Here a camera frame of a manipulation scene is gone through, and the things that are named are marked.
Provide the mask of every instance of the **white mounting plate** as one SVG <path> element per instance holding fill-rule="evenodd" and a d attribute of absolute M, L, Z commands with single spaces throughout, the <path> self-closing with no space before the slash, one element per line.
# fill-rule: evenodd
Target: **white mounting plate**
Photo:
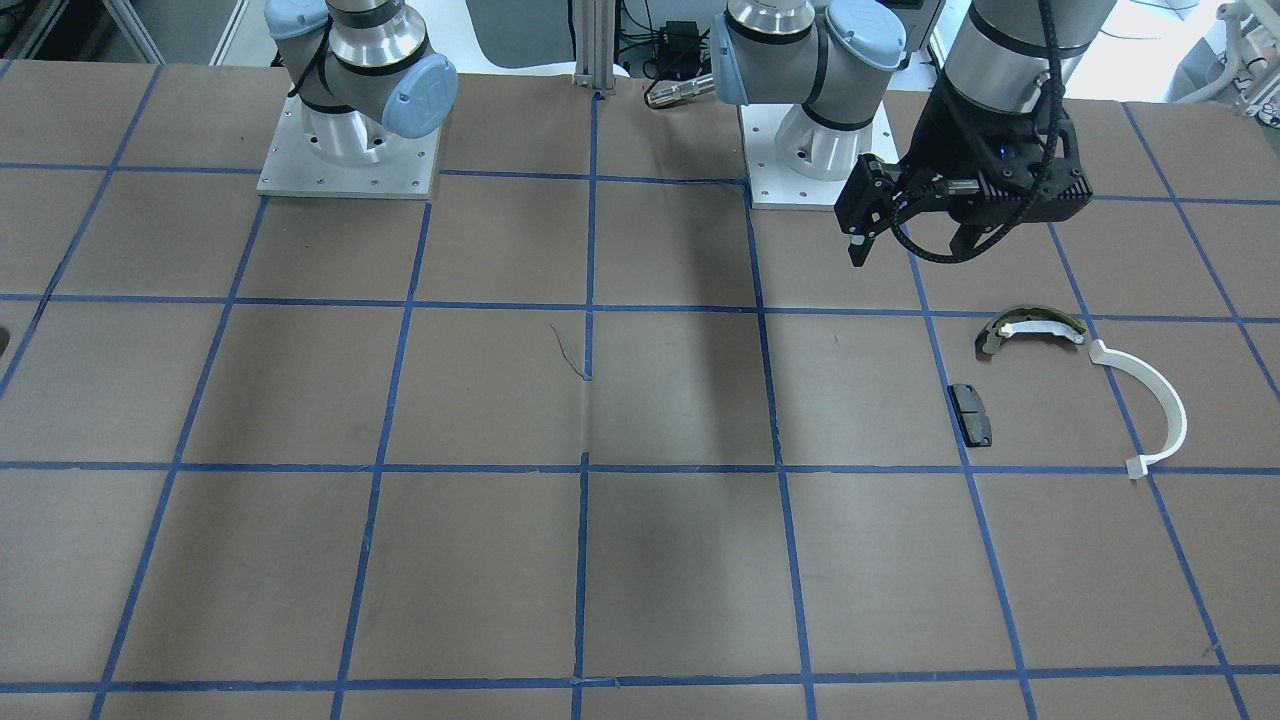
<path fill-rule="evenodd" d="M 782 119 L 791 105 L 744 105 L 742 145 L 746 151 L 746 169 L 751 176 L 751 206 L 765 210 L 831 210 L 836 206 L 845 181 L 817 181 L 788 168 L 773 146 Z M 888 128 L 884 105 L 876 110 L 872 120 L 872 146 L 863 152 L 874 152 L 890 163 L 897 161 L 897 146 Z"/>
<path fill-rule="evenodd" d="M 257 178 L 259 195 L 284 197 L 371 197 L 430 200 L 440 131 L 421 140 L 387 135 L 387 156 L 375 165 L 328 163 L 310 146 L 300 113 L 302 101 L 289 97 L 280 110 L 271 147 Z"/>

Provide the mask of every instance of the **white curved plastic part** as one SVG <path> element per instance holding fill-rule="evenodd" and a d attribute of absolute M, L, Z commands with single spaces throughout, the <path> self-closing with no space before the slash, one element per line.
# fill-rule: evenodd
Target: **white curved plastic part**
<path fill-rule="evenodd" d="M 1147 389 L 1160 401 L 1160 406 L 1165 409 L 1165 419 L 1169 423 L 1165 447 L 1160 452 L 1138 455 L 1125 462 L 1130 479 L 1144 478 L 1147 468 L 1151 464 L 1178 452 L 1183 442 L 1187 441 L 1187 406 L 1183 405 L 1183 398 L 1178 396 L 1178 391 L 1165 379 L 1165 375 L 1161 375 L 1160 370 L 1152 368 L 1140 357 L 1134 357 L 1119 350 L 1111 350 L 1101 340 L 1094 340 L 1089 343 L 1089 360 L 1093 360 L 1094 365 L 1106 365 L 1116 370 L 1124 370 L 1138 378 L 1138 382 L 1147 386 Z"/>

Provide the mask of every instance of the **silver cylinder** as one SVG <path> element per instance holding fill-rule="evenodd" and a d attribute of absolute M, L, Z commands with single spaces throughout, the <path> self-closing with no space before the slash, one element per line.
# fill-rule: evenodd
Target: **silver cylinder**
<path fill-rule="evenodd" d="M 392 1 L 394 0 L 325 0 L 330 8 L 343 13 L 367 13 Z"/>
<path fill-rule="evenodd" d="M 724 12 L 742 27 L 777 36 L 808 29 L 818 14 L 809 0 L 728 0 Z"/>
<path fill-rule="evenodd" d="M 1062 82 L 1080 56 L 1062 60 Z M 969 100 L 997 113 L 1029 113 L 1048 78 L 1048 60 L 997 45 L 965 18 L 943 68 L 951 85 Z"/>
<path fill-rule="evenodd" d="M 333 54 L 357 68 L 393 65 L 412 55 L 424 42 L 426 20 L 408 5 L 401 6 L 392 19 L 380 26 L 356 28 L 334 23 L 329 32 Z"/>
<path fill-rule="evenodd" d="M 390 151 L 396 141 L 396 136 L 356 111 L 328 114 L 303 105 L 302 114 L 311 149 L 335 165 L 372 165 Z"/>

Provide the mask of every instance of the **black cable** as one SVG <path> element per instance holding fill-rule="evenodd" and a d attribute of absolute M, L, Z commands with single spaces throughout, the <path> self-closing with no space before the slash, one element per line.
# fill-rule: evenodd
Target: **black cable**
<path fill-rule="evenodd" d="M 1107 32 L 1105 29 L 1100 29 L 1098 32 L 1101 35 L 1105 35 L 1107 37 L 1114 37 L 1116 40 L 1164 40 L 1164 37 L 1137 37 L 1137 36 L 1132 36 L 1132 35 L 1116 35 L 1114 32 Z"/>
<path fill-rule="evenodd" d="M 298 91 L 302 90 L 302 83 L 307 82 L 307 76 L 310 76 L 324 61 L 324 56 L 329 51 L 330 29 L 333 29 L 333 15 L 329 15 L 329 19 L 324 23 L 324 36 L 320 38 L 320 45 L 316 45 L 315 55 L 311 55 L 311 61 L 307 63 L 307 67 L 302 69 L 301 74 L 298 74 L 298 82 L 293 83 L 293 90 L 291 90 L 285 97 L 293 97 L 297 95 Z M 320 77 L 320 83 L 325 85 L 324 76 Z M 325 85 L 325 90 L 329 90 L 328 85 Z"/>
<path fill-rule="evenodd" d="M 568 44 L 573 47 L 573 61 L 577 61 L 577 28 L 573 27 L 573 0 L 568 0 Z"/>
<path fill-rule="evenodd" d="M 1027 217 L 1027 213 L 1030 211 L 1032 206 L 1039 201 L 1041 191 L 1048 183 L 1050 161 L 1052 161 L 1053 156 L 1057 154 L 1057 136 L 1062 131 L 1062 119 L 1065 118 L 1065 113 L 1062 111 L 1062 99 L 1066 95 L 1066 85 L 1062 82 L 1062 53 L 1057 46 L 1057 27 L 1053 24 L 1053 9 L 1050 6 L 1050 0 L 1038 1 L 1041 24 L 1044 26 L 1044 45 L 1048 50 L 1050 123 L 1048 138 L 1044 143 L 1044 154 L 1041 158 L 1039 172 L 1036 173 L 1036 181 L 1032 183 L 1032 188 L 1027 192 L 1027 196 L 1023 197 L 1023 201 L 1018 205 L 1018 209 L 1014 210 L 1014 214 L 1005 220 L 1005 224 L 1001 225 L 995 234 L 984 240 L 969 252 L 960 255 L 938 255 L 937 252 L 929 252 L 928 250 L 911 242 L 906 231 L 902 229 L 902 223 L 899 222 L 897 209 L 895 209 L 893 215 L 890 218 L 890 227 L 893 231 L 893 237 L 910 254 L 922 260 L 940 263 L 943 265 L 955 265 L 959 263 L 968 263 L 969 260 L 973 260 L 974 258 L 991 250 L 1023 222 L 1023 218 Z"/>
<path fill-rule="evenodd" d="M 1194 10 L 1199 8 L 1199 3 L 1194 5 L 1183 5 L 1181 8 L 1170 8 L 1169 5 L 1162 5 L 1160 3 L 1146 3 L 1144 0 L 1129 0 L 1134 5 L 1146 5 L 1148 8 L 1157 8 L 1160 10 L 1172 10 L 1174 13 L 1185 13 L 1187 10 Z"/>
<path fill-rule="evenodd" d="M 699 35 L 699 36 L 698 36 L 698 40 L 699 40 L 699 41 L 703 41 L 703 40 L 707 40 L 707 37 L 708 37 L 708 36 L 709 36 L 710 33 L 712 33 L 712 29 L 710 29 L 710 28 L 707 28 L 707 31 L 705 31 L 705 32 L 703 32 L 701 35 Z M 685 47 L 684 50 L 681 50 L 681 51 L 680 51 L 680 54 L 678 54 L 678 55 L 676 55 L 676 58 L 675 58 L 675 59 L 672 60 L 672 63 L 677 63 L 677 61 L 680 61 L 681 59 L 684 59 L 684 56 L 685 56 L 685 55 L 687 55 L 687 54 L 689 54 L 689 51 L 690 51 L 690 50 L 692 50 L 692 49 L 694 49 L 694 46 L 692 46 L 692 45 L 690 45 L 689 47 Z M 703 50 L 703 44 L 701 44 L 701 42 L 699 42 L 699 44 L 698 44 L 698 50 L 699 50 L 699 58 L 701 58 L 701 50 Z M 662 74 L 657 72 L 657 70 L 658 70 L 658 63 L 655 63 L 655 61 L 653 61 L 653 60 L 646 60 L 644 65 L 648 65 L 649 63 L 653 63 L 653 64 L 654 64 L 654 69 L 655 69 L 654 74 L 657 74 L 658 77 L 653 78 L 653 82 L 652 82 L 652 83 L 649 83 L 649 87 L 646 87 L 646 88 L 645 88 L 645 91 L 644 91 L 644 95 L 643 95 L 643 97 L 644 97 L 644 104 L 645 104 L 645 105 L 646 105 L 646 106 L 648 106 L 648 108 L 649 108 L 650 110 L 666 110 L 667 108 L 673 108 L 675 105 L 667 105 L 667 108 L 654 108 L 654 106 L 653 106 L 652 104 L 649 104 L 649 94 L 650 94 L 650 92 L 653 92 L 653 88 L 658 87 L 658 83 L 659 83 L 659 82 L 662 82 Z M 643 65 L 643 67 L 640 68 L 640 70 L 641 70 L 641 72 L 644 72 L 644 65 Z"/>

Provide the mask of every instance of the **blue tape line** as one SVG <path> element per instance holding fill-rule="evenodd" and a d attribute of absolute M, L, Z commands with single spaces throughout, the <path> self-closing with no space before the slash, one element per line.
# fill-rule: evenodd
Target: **blue tape line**
<path fill-rule="evenodd" d="M 591 99 L 593 122 L 595 120 L 595 104 L 599 102 L 595 97 Z M 593 138 L 598 137 L 595 132 L 598 123 L 593 124 Z M 737 187 L 746 186 L 746 178 L 650 178 L 641 176 L 602 176 L 598 173 L 598 165 L 594 160 L 595 154 L 593 151 L 591 169 L 588 174 L 581 173 L 525 173 L 518 170 L 466 170 L 447 168 L 440 170 L 442 176 L 457 176 L 457 177 L 471 177 L 471 178 L 520 178 L 520 179 L 567 179 L 567 181 L 598 181 L 598 182 L 617 182 L 617 183 L 637 183 L 637 184 L 731 184 Z"/>
<path fill-rule="evenodd" d="M 570 702 L 571 720 L 582 719 L 582 665 L 586 655 L 586 514 L 590 492 L 590 454 L 582 454 L 582 469 L 579 475 L 577 511 L 577 568 L 573 585 L 573 697 Z"/>
<path fill-rule="evenodd" d="M 87 470 L 87 471 L 156 471 L 174 469 L 179 473 L 326 473 L 356 474 L 371 473 L 372 464 L 334 465 L 308 462 L 101 462 L 76 460 L 0 460 L 0 470 Z M 458 465 L 458 464 L 408 464 L 387 462 L 384 473 L 397 474 L 559 474 L 570 475 L 580 471 L 579 465 Z M 705 475 L 705 474 L 772 474 L 776 465 L 611 465 L 593 464 L 591 473 L 648 474 L 648 475 Z M 963 474 L 963 465 L 783 465 L 787 474 L 832 473 L 842 475 L 883 474 L 883 475 L 929 475 Z M 1056 465 L 969 465 L 975 475 L 1115 475 L 1125 474 L 1124 466 L 1056 466 Z M 1217 468 L 1217 466 L 1178 466 L 1152 468 L 1161 475 L 1243 475 L 1277 477 L 1280 468 Z"/>
<path fill-rule="evenodd" d="M 611 685 L 623 688 L 687 688 L 716 685 L 803 685 L 813 684 L 812 678 L 794 673 L 772 675 L 691 675 L 664 678 L 662 675 L 626 675 L 609 678 Z"/>
<path fill-rule="evenodd" d="M 120 165 L 120 173 L 184 173 L 193 176 L 259 176 L 262 168 L 179 168 L 168 165 Z"/>
<path fill-rule="evenodd" d="M 110 165 L 82 165 L 68 163 L 0 163 L 0 170 L 74 170 L 105 173 Z"/>
<path fill-rule="evenodd" d="M 1280 205 L 1280 200 L 1239 200 L 1219 197 L 1178 197 L 1176 202 L 1192 205 Z"/>
<path fill-rule="evenodd" d="M 1057 234 L 1057 227 L 1053 223 L 1048 223 L 1048 236 L 1053 241 L 1053 247 L 1057 250 L 1059 261 L 1062 263 L 1062 270 L 1066 273 L 1066 281 L 1071 283 L 1071 292 L 1075 295 L 1075 301 L 1080 306 L 1080 314 L 1084 318 L 1084 324 L 1089 328 L 1089 334 L 1093 337 L 1098 336 L 1098 327 L 1093 322 L 1093 313 L 1089 311 L 1089 304 L 1084 300 L 1084 292 L 1080 290 L 1080 283 L 1075 279 L 1075 273 L 1071 270 L 1071 261 L 1066 258 L 1066 247 L 1062 245 L 1062 238 Z M 1107 384 L 1111 386 L 1111 395 L 1116 398 L 1116 404 L 1120 406 L 1120 416 L 1124 419 L 1125 429 L 1129 433 L 1129 439 L 1133 442 L 1134 448 L 1142 452 L 1142 438 L 1138 437 L 1138 427 L 1133 421 L 1133 416 L 1129 415 L 1129 410 L 1124 404 L 1124 396 L 1120 393 L 1120 384 L 1116 382 L 1115 370 L 1110 366 L 1102 368 L 1107 375 Z"/>
<path fill-rule="evenodd" d="M 1239 318 L 1239 314 L 1235 311 L 1235 306 L 1233 305 L 1230 296 L 1228 296 L 1226 293 L 1226 288 L 1222 286 L 1221 279 L 1213 270 L 1213 266 L 1208 260 L 1208 255 L 1204 252 L 1204 249 L 1196 234 L 1196 229 L 1190 224 L 1190 219 L 1187 217 L 1187 211 L 1183 209 L 1181 202 L 1179 202 L 1178 195 L 1174 192 L 1174 187 L 1169 182 L 1169 177 L 1165 174 L 1164 168 L 1160 167 L 1160 161 L 1156 160 L 1156 154 L 1152 151 L 1151 145 L 1147 142 L 1147 137 L 1142 133 L 1142 128 L 1138 127 L 1138 119 L 1133 115 L 1133 111 L 1129 109 L 1129 105 L 1126 102 L 1121 102 L 1120 106 L 1124 109 L 1125 117 L 1129 119 L 1129 124 L 1130 127 L 1133 127 L 1134 135 L 1138 137 L 1138 141 L 1142 143 L 1143 150 L 1147 152 L 1147 159 L 1151 160 L 1152 168 L 1155 168 L 1156 174 L 1160 177 L 1161 184 L 1165 186 L 1165 191 L 1172 200 L 1174 208 L 1178 210 L 1178 215 L 1181 218 L 1183 224 L 1187 228 L 1188 236 L 1196 245 L 1196 250 L 1199 252 L 1201 260 L 1204 263 L 1204 268 L 1208 270 L 1210 277 L 1213 279 L 1213 284 L 1217 287 L 1219 293 L 1222 296 L 1222 302 L 1226 305 L 1226 309 L 1233 318 Z M 1240 333 L 1244 334 L 1245 342 L 1248 342 L 1252 348 L 1253 343 L 1252 340 L 1249 338 L 1248 329 L 1245 329 L 1243 323 L 1239 324 L 1239 328 Z M 1261 357 L 1258 357 L 1258 364 L 1262 368 L 1263 373 L 1266 373 L 1266 366 L 1262 365 Z M 1129 427 L 1129 432 L 1133 436 L 1134 448 L 1140 454 L 1142 439 L 1138 437 L 1138 433 L 1134 429 L 1135 425 L 1133 423 L 1133 416 L 1129 413 L 1129 406 L 1125 402 L 1124 395 L 1120 392 L 1119 386 L 1115 383 L 1115 375 L 1111 373 L 1110 368 L 1107 368 L 1107 378 L 1111 379 L 1112 393 L 1115 395 L 1116 404 L 1120 406 L 1120 414 L 1124 415 L 1125 424 Z M 1270 374 L 1267 375 L 1267 379 L 1268 380 L 1271 379 Z M 1275 389 L 1276 389 L 1275 384 L 1272 384 L 1272 391 Z M 1210 618 L 1208 607 L 1204 605 L 1204 598 L 1199 591 L 1199 584 L 1196 582 L 1196 575 L 1192 573 L 1190 564 L 1187 561 L 1187 553 L 1183 551 L 1181 539 L 1178 537 L 1178 529 L 1174 527 L 1172 516 L 1170 516 L 1169 509 L 1165 505 L 1165 498 L 1164 495 L 1160 492 L 1160 486 L 1156 483 L 1155 474 L 1151 473 L 1147 474 L 1147 486 L 1149 487 L 1151 495 L 1156 501 L 1156 509 L 1158 510 L 1160 518 L 1165 524 L 1165 532 L 1169 534 L 1169 541 L 1174 546 L 1174 555 L 1178 556 L 1178 565 L 1181 568 L 1183 575 L 1187 579 L 1187 587 L 1190 589 L 1192 598 L 1196 601 L 1196 610 L 1201 615 L 1201 621 L 1203 623 L 1204 632 L 1210 639 L 1210 647 L 1217 656 L 1219 665 L 1224 669 L 1226 684 L 1231 691 L 1231 698 L 1235 701 L 1235 708 L 1240 715 L 1240 720 L 1249 720 L 1249 711 L 1244 706 L 1244 698 L 1240 696 L 1240 688 L 1235 682 L 1235 676 L 1231 674 L 1230 661 L 1228 660 L 1226 652 L 1222 648 L 1222 643 L 1217 637 L 1217 629 L 1213 626 L 1212 618 Z"/>
<path fill-rule="evenodd" d="M 224 305 L 225 297 L 178 295 L 77 295 L 63 293 L 49 297 L 50 302 L 119 302 L 133 305 Z"/>
<path fill-rule="evenodd" d="M 787 541 L 787 569 L 791 573 L 791 602 L 795 606 L 796 642 L 800 653 L 800 676 L 804 679 L 808 720 L 818 720 L 818 697 L 813 689 L 813 664 L 809 657 L 809 624 L 804 610 L 804 588 L 800 582 L 800 553 L 796 550 L 795 516 L 791 511 L 791 483 L 782 455 L 782 433 L 778 427 L 778 401 L 773 384 L 773 361 L 769 352 L 769 328 L 764 311 L 764 283 L 760 255 L 751 222 L 751 190 L 742 187 L 742 209 L 746 218 L 746 245 L 751 258 L 751 287 L 755 293 L 755 322 L 760 333 L 760 360 L 764 368 L 764 393 L 769 407 L 769 438 L 773 442 L 773 464 L 778 475 L 778 500 L 782 505 L 782 529 Z"/>
<path fill-rule="evenodd" d="M 369 514 L 365 518 L 364 539 L 360 543 L 360 561 L 356 565 L 356 582 L 351 591 L 351 609 L 347 614 L 347 629 L 342 641 L 342 656 L 338 661 L 338 687 L 333 692 L 332 720 L 342 717 L 342 705 L 346 697 L 347 679 L 351 675 L 351 656 L 356 646 L 356 628 L 360 623 L 360 606 L 365 597 L 365 579 L 369 577 L 369 556 L 374 547 L 374 528 L 378 523 L 378 502 L 381 498 L 383 475 L 387 471 L 387 447 L 392 439 L 392 424 L 396 421 L 396 401 L 399 396 L 401 373 L 404 369 L 404 352 L 413 320 L 413 297 L 417 295 L 419 278 L 422 275 L 422 258 L 426 255 L 426 238 L 431 227 L 431 205 L 422 209 L 422 222 L 419 227 L 417 250 L 413 254 L 413 268 L 404 293 L 403 314 L 401 315 L 399 336 L 396 341 L 396 359 L 392 363 L 392 377 L 387 388 L 387 410 L 383 414 L 383 429 L 378 437 L 378 454 L 374 460 L 374 477 L 369 487 Z"/>
<path fill-rule="evenodd" d="M 433 310 L 548 310 L 548 311 L 577 311 L 586 310 L 586 305 L 575 302 L 472 302 L 453 300 L 417 300 L 415 307 Z"/>
<path fill-rule="evenodd" d="M 442 176 L 458 176 L 466 178 L 521 178 L 521 179 L 572 179 L 589 181 L 591 176 L 580 173 L 521 173 L 516 170 L 440 170 Z"/>
<path fill-rule="evenodd" d="M 106 174 L 102 176 L 102 182 L 99 183 L 97 192 L 93 193 L 93 200 L 90 202 L 88 210 L 84 213 L 84 218 L 81 219 L 81 224 L 76 229 L 76 234 L 72 236 L 70 245 L 63 254 L 63 259 L 59 260 L 58 268 L 54 270 L 54 275 L 49 279 L 49 284 L 45 286 L 45 292 L 41 296 L 40 305 L 36 306 L 36 313 L 31 318 L 31 323 L 27 324 L 27 331 L 22 334 L 22 341 L 18 343 L 17 350 L 13 352 L 13 360 L 10 360 L 9 368 L 5 370 L 4 377 L 0 378 L 0 397 L 4 397 L 5 392 L 8 392 L 9 383 L 13 382 L 13 377 L 18 372 L 18 365 L 22 364 L 22 359 L 27 354 L 27 348 L 31 347 L 31 340 L 36 336 L 36 329 L 40 327 L 40 322 L 45 316 L 45 309 L 49 307 L 49 299 L 54 295 L 54 291 L 58 288 L 58 283 L 61 282 L 63 275 L 67 274 L 67 266 L 70 264 L 72 256 L 76 254 L 76 249 L 78 249 L 81 241 L 84 240 L 84 233 L 88 231 L 88 225 L 93 220 L 93 214 L 97 211 L 99 205 L 101 205 L 102 196 L 106 195 L 106 186 L 111 182 L 114 168 L 120 164 L 124 149 L 128 147 L 129 140 L 133 138 L 133 131 L 137 129 L 138 120 L 142 118 L 142 113 L 146 110 L 147 102 L 151 100 L 151 92 L 156 87 L 156 81 L 160 79 L 160 70 L 163 67 L 164 65 L 156 65 L 155 70 L 151 73 L 151 79 L 147 82 L 147 87 L 142 92 L 138 108 L 133 111 L 133 118 L 129 120 L 129 126 L 124 131 L 124 137 L 120 138 L 120 145 L 115 149 L 111 165 L 106 169 Z"/>
<path fill-rule="evenodd" d="M 1196 228 L 1192 227 L 1192 220 L 1187 217 L 1187 210 L 1183 209 L 1181 199 L 1179 199 L 1178 193 L 1174 192 L 1174 186 L 1170 184 L 1169 177 L 1165 174 L 1165 169 L 1160 167 L 1160 161 L 1156 159 L 1156 154 L 1147 142 L 1147 137 L 1142 133 L 1142 128 L 1138 127 L 1138 119 L 1134 118 L 1129 105 L 1126 102 L 1121 102 L 1120 106 L 1124 108 L 1124 113 L 1129 118 L 1129 124 L 1133 127 L 1133 132 L 1138 136 L 1138 141 L 1142 142 L 1142 149 L 1147 151 L 1147 158 L 1151 160 L 1151 165 L 1156 169 L 1156 174 L 1160 176 L 1160 182 L 1165 186 L 1165 190 L 1169 192 L 1169 197 L 1174 201 L 1174 208 L 1178 209 L 1178 217 L 1181 218 L 1183 225 L 1187 228 L 1187 234 L 1190 236 L 1192 243 L 1196 245 L 1196 251 L 1199 254 L 1201 261 L 1204 263 L 1204 269 L 1208 270 L 1210 277 L 1213 279 L 1213 286 L 1217 287 L 1217 292 L 1222 296 L 1222 302 L 1226 304 L 1226 309 L 1231 314 L 1231 318 L 1236 322 L 1240 334 L 1244 336 L 1244 343 L 1248 345 L 1249 352 L 1253 354 L 1254 363 L 1258 364 L 1258 369 L 1262 370 L 1262 375 L 1266 378 L 1267 384 L 1271 386 L 1271 395 L 1274 395 L 1276 400 L 1280 400 L 1280 386 L 1276 384 L 1276 379 L 1267 368 L 1266 361 L 1263 361 L 1262 354 L 1258 352 L 1258 346 L 1253 342 L 1253 336 L 1249 334 L 1249 328 L 1240 322 L 1240 314 L 1236 311 L 1235 304 L 1231 301 L 1231 296 L 1228 295 L 1226 286 L 1222 284 L 1222 279 L 1213 268 L 1213 263 L 1210 261 L 1208 252 L 1204 251 L 1204 245 L 1201 242 L 1199 234 L 1197 234 Z"/>
<path fill-rule="evenodd" d="M 1280 675 L 1280 665 L 1234 665 L 1235 675 Z M 1220 676 L 1220 665 L 1138 665 L 1098 667 L 1042 667 L 1027 674 L 1036 680 L 1101 678 L 1187 678 Z M 940 670 L 904 673 L 817 673 L 819 685 L 983 683 L 1016 680 L 1016 670 Z M 764 675 L 623 675 L 617 678 L 394 678 L 348 680 L 347 692 L 378 691 L 500 691 L 570 689 L 616 687 L 717 687 L 717 685 L 800 685 L 805 678 L 794 673 Z M 333 692 L 337 680 L 127 680 L 110 684 L 111 693 L 191 693 L 191 692 Z M 0 683 L 0 694 L 90 693 L 99 683 L 19 682 Z"/>
<path fill-rule="evenodd" d="M 591 95 L 591 158 L 590 182 L 586 200 L 586 314 L 582 319 L 582 375 L 590 382 L 595 377 L 595 240 L 598 234 L 599 165 L 600 165 L 600 101 L 604 95 Z"/>
<path fill-rule="evenodd" d="M 637 184 L 728 184 L 746 187 L 746 178 L 645 178 L 634 176 L 596 176 L 600 182 L 625 182 Z"/>
<path fill-rule="evenodd" d="M 942 346 L 938 343 L 938 332 L 933 323 L 933 313 L 929 309 L 929 297 L 924 290 L 924 275 L 920 273 L 920 265 L 915 256 L 908 258 L 911 264 L 911 277 L 915 279 L 915 291 L 920 297 L 920 309 L 924 311 L 924 327 L 929 333 L 929 346 L 933 351 L 933 363 L 937 365 L 938 380 L 942 383 L 942 395 L 946 397 L 947 386 L 950 380 L 947 379 L 947 366 L 942 359 Z M 973 503 L 974 515 L 978 519 L 978 529 L 982 533 L 982 544 L 987 551 L 987 562 L 991 565 L 992 582 L 996 585 L 996 594 L 1000 598 L 1000 611 L 1005 618 L 1005 628 L 1009 632 L 1009 646 L 1014 656 L 1014 669 L 1018 675 L 1018 684 L 1023 689 L 1023 702 L 1027 705 L 1028 720 L 1037 720 L 1038 715 L 1036 712 L 1036 698 L 1032 696 L 1030 678 L 1027 675 L 1027 661 L 1023 656 L 1021 639 L 1018 637 L 1018 623 L 1014 620 L 1014 607 L 1009 601 L 1009 589 L 1005 585 L 1005 575 L 1000 569 L 1000 556 L 996 555 L 996 543 L 991 534 L 991 527 L 987 524 L 987 511 L 983 509 L 982 493 L 978 489 L 978 480 L 974 475 L 973 468 L 969 464 L 969 454 L 965 448 L 963 441 L 963 433 L 960 430 L 960 423 L 956 420 L 954 413 L 947 413 L 951 420 L 951 433 L 955 437 L 956 454 L 960 456 L 960 464 L 964 466 L 965 482 L 969 487 L 969 500 Z"/>
<path fill-rule="evenodd" d="M 1165 665 L 1148 667 L 1053 667 L 1029 670 L 1036 680 L 1064 680 L 1091 678 L 1187 678 L 1196 675 L 1221 675 L 1220 665 Z"/>
<path fill-rule="evenodd" d="M 1236 675 L 1280 675 L 1280 665 L 1233 665 Z"/>
<path fill-rule="evenodd" d="M 159 74 L 160 67 L 156 68 L 156 73 L 152 76 L 152 86 L 155 85 L 155 78 L 157 78 Z M 90 711 L 90 720 L 99 720 L 102 715 L 102 705 L 106 702 L 108 689 L 115 676 L 115 667 L 120 661 L 120 652 L 124 650 L 124 638 L 129 633 L 129 624 L 133 621 L 133 612 L 137 609 L 138 597 L 142 593 L 142 582 L 146 579 L 147 569 L 151 565 L 151 555 L 155 551 L 156 539 L 160 536 L 160 527 L 164 521 L 165 510 L 169 506 L 169 497 L 173 495 L 174 480 L 178 477 L 178 464 L 182 462 L 182 456 L 187 450 L 187 441 L 191 438 L 191 429 L 196 424 L 196 415 L 200 411 L 200 401 L 205 396 L 205 389 L 209 387 L 209 375 L 214 370 L 214 360 L 218 357 L 218 350 L 221 347 L 223 337 L 227 334 L 227 324 L 230 320 L 232 309 L 234 307 L 230 299 L 236 297 L 236 293 L 239 291 L 241 281 L 244 278 L 244 269 L 248 266 L 250 255 L 253 252 L 255 242 L 257 242 L 257 233 L 262 227 L 262 217 L 266 214 L 266 205 L 268 199 L 261 199 L 257 206 L 257 215 L 253 218 L 253 225 L 248 233 L 248 240 L 244 242 L 244 250 L 241 252 L 241 260 L 236 269 L 236 277 L 232 279 L 232 287 L 227 293 L 228 300 L 225 305 L 223 305 L 223 314 L 218 320 L 218 329 L 214 332 L 214 338 L 209 345 L 209 352 L 205 355 L 205 364 L 200 370 L 200 379 L 196 382 L 195 393 L 192 395 L 191 404 L 187 406 L 187 416 L 183 419 L 182 432 L 178 434 L 178 445 L 173 451 L 172 468 L 165 477 L 160 497 L 156 501 L 151 527 L 147 530 L 146 542 L 142 544 L 142 555 L 138 557 L 138 566 L 133 574 L 133 583 L 129 587 L 129 594 L 124 602 L 124 610 L 120 614 L 120 623 L 116 626 L 115 638 L 111 641 L 111 650 L 106 657 L 106 666 L 102 669 L 101 687 L 93 697 L 93 707 Z"/>

